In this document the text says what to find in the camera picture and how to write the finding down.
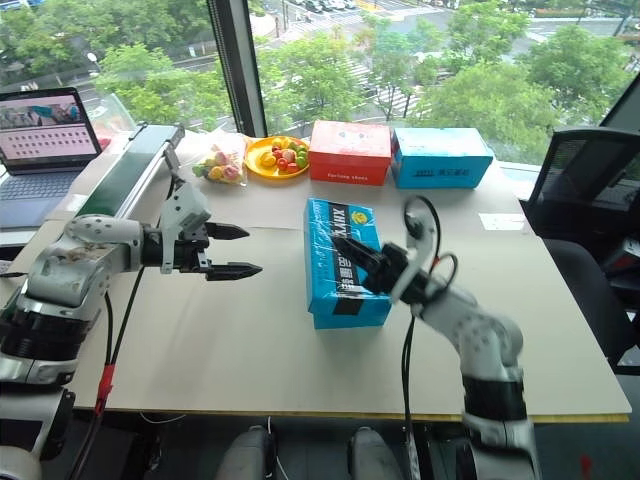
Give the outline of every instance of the sticker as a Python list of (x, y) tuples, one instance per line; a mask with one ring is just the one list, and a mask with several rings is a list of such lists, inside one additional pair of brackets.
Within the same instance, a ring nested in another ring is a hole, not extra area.
[(479, 213), (485, 230), (522, 230), (526, 219), (522, 213)]
[(367, 218), (367, 214), (364, 212), (353, 212), (351, 214), (351, 220), (353, 220), (358, 225), (364, 225), (369, 221)]

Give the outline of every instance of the robotic arm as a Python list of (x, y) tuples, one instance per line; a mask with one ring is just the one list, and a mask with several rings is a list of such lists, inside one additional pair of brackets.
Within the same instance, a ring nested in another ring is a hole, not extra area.
[(35, 260), (0, 316), (0, 479), (40, 478), (40, 459), (55, 457), (75, 396), (62, 387), (98, 319), (115, 275), (160, 267), (236, 280), (261, 271), (249, 263), (212, 265), (209, 237), (249, 235), (208, 223), (204, 195), (183, 183), (165, 202), (158, 228), (134, 220), (84, 215)]
[(484, 311), (469, 292), (421, 269), (433, 251), (433, 211), (405, 212), (405, 223), (408, 246), (417, 250), (411, 262), (407, 251), (393, 243), (380, 252), (348, 238), (334, 237), (333, 243), (367, 272), (365, 288), (410, 305), (412, 314), (444, 335), (460, 355), (462, 421), (471, 441), (457, 452), (457, 478), (541, 480), (533, 425), (522, 396), (520, 329), (509, 318)]

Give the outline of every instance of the black cable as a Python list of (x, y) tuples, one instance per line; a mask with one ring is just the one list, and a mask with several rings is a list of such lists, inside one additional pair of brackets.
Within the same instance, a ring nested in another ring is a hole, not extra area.
[[(171, 183), (169, 185), (169, 192), (167, 193), (167, 199), (171, 197), (173, 194), (173, 190), (177, 185), (176, 178), (171, 176)], [(136, 276), (136, 280), (133, 284), (133, 288), (131, 289), (131, 294), (129, 295), (129, 301), (127, 302), (127, 308), (124, 312), (124, 317), (122, 319), (122, 324), (120, 325), (120, 329), (118, 331), (118, 338), (116, 339), (115, 347), (113, 352), (111, 351), (112, 343), (113, 343), (113, 307), (111, 305), (111, 298), (109, 297), (109, 293), (105, 292), (104, 301), (107, 306), (107, 322), (108, 322), (108, 330), (107, 330), (107, 352), (105, 356), (105, 368), (111, 366), (112, 368), (115, 366), (118, 355), (120, 354), (120, 347), (122, 345), (122, 340), (124, 339), (124, 333), (127, 329), (127, 324), (129, 323), (129, 316), (131, 315), (131, 309), (133, 308), (133, 302), (136, 298), (136, 294), (138, 293), (138, 287), (140, 286), (140, 281), (142, 280), (142, 275), (144, 274), (145, 267), (142, 267), (138, 271), (138, 275)], [(94, 415), (91, 418), (91, 423), (89, 424), (89, 429), (82, 440), (82, 444), (78, 454), (76, 455), (75, 460), (73, 461), (73, 467), (67, 476), (67, 480), (78, 480), (84, 467), (89, 459), (89, 454), (91, 449), (93, 448), (93, 443), (98, 435), (98, 431), (100, 430), (100, 426), (102, 425), (102, 417), (104, 415), (104, 407), (105, 405), (101, 405), (101, 409), (99, 413), (94, 410)]]
[[(440, 243), (442, 238), (442, 228), (440, 225), (440, 219), (438, 217), (438, 213), (436, 212), (436, 209), (433, 203), (431, 203), (431, 201), (429, 201), (429, 199), (427, 199), (426, 197), (414, 196), (409, 198), (404, 203), (403, 219), (404, 219), (405, 227), (407, 228), (407, 231), (409, 232), (409, 234), (416, 239), (421, 239), (424, 235), (428, 234), (428, 232), (424, 232), (422, 230), (421, 226), (413, 225), (410, 222), (409, 209), (415, 200), (419, 200), (422, 203), (424, 203), (424, 205), (426, 205), (431, 215), (433, 216), (434, 223), (435, 223), (435, 230), (436, 230), (435, 231), (435, 237), (436, 237), (435, 250), (433, 254), (433, 259), (431, 261), (431, 265), (429, 266), (429, 277), (431, 277), (431, 275), (433, 274), (433, 270), (436, 267), (436, 265), (438, 265), (442, 260), (446, 258), (450, 258), (453, 264), (451, 274), (447, 279), (447, 281), (445, 282), (445, 284), (441, 288), (436, 290), (423, 305), (422, 311), (424, 312), (424, 310), (432, 302), (436, 301), (438, 298), (440, 298), (441, 295), (443, 295), (448, 290), (449, 286), (453, 282), (456, 276), (456, 273), (458, 272), (458, 257), (456, 257), (453, 253), (450, 253), (450, 252), (446, 252), (440, 255)], [(411, 347), (413, 345), (413, 331), (415, 327), (415, 321), (416, 321), (416, 317), (415, 315), (412, 314), (411, 320), (409, 322), (409, 327), (407, 328), (407, 333), (405, 335), (404, 344), (402, 346), (402, 359), (401, 359), (402, 398), (404, 401), (404, 421), (405, 421), (405, 429), (406, 429), (406, 435), (407, 435), (407, 444), (409, 444), (410, 441), (411, 442), (413, 441), (413, 423), (411, 421), (411, 406), (409, 402), (409, 372), (411, 368)]]
[[(104, 303), (107, 307), (107, 348), (105, 354), (105, 365), (109, 365), (111, 362), (111, 346), (113, 342), (113, 307), (111, 305), (111, 298), (109, 297), (109, 292), (105, 292), (104, 294)], [(95, 441), (98, 431), (100, 430), (100, 425), (102, 424), (102, 414), (94, 415), (91, 417), (91, 422), (89, 423), (89, 428), (87, 429), (87, 433), (85, 434), (82, 443), (80, 444), (80, 449), (76, 454), (76, 458), (73, 461), (73, 466), (69, 475), (67, 476), (68, 480), (77, 480), (82, 475), (84, 467), (89, 458), (89, 453), (91, 452), (91, 448), (93, 447), (93, 442)]]
[(104, 303), (107, 305), (107, 355), (104, 364), (109, 365), (111, 362), (111, 347), (113, 343), (113, 307), (111, 306), (111, 298), (109, 292), (104, 293)]
[(131, 315), (131, 308), (133, 307), (133, 301), (136, 298), (136, 294), (138, 293), (138, 287), (140, 286), (140, 280), (142, 280), (142, 274), (144, 273), (144, 268), (142, 267), (138, 271), (138, 275), (136, 276), (136, 281), (133, 284), (133, 289), (131, 290), (131, 295), (129, 295), (129, 301), (127, 302), (127, 309), (124, 312), (124, 317), (122, 319), (122, 325), (120, 325), (120, 331), (118, 332), (118, 339), (116, 340), (116, 346), (113, 349), (113, 354), (111, 355), (111, 365), (115, 365), (118, 360), (118, 355), (120, 354), (120, 346), (122, 345), (122, 339), (124, 338), (124, 332), (127, 329), (127, 323), (129, 323), (129, 315)]

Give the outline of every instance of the yellow plate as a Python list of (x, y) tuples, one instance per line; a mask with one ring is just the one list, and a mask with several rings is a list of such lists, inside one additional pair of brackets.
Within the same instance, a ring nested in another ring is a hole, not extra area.
[(244, 156), (244, 163), (247, 166), (247, 168), (251, 170), (253, 173), (265, 178), (277, 178), (277, 179), (293, 178), (304, 173), (309, 168), (308, 163), (306, 167), (294, 173), (279, 172), (278, 167), (276, 165), (274, 165), (273, 167), (263, 167), (260, 164), (260, 155), (262, 155), (264, 152), (271, 151), (271, 144), (276, 138), (287, 139), (289, 142), (295, 142), (298, 145), (304, 145), (305, 147), (307, 147), (307, 151), (309, 151), (309, 145), (307, 144), (307, 142), (304, 142), (298, 138), (285, 137), (280, 135), (278, 135), (277, 137), (263, 138), (255, 142), (253, 145), (250, 145), (249, 148), (247, 148), (247, 153)]

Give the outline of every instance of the laptop screen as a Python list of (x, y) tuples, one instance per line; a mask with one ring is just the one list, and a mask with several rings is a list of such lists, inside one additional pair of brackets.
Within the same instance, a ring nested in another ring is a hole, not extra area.
[(80, 169), (100, 153), (76, 98), (47, 91), (0, 97), (0, 159), (9, 172)]

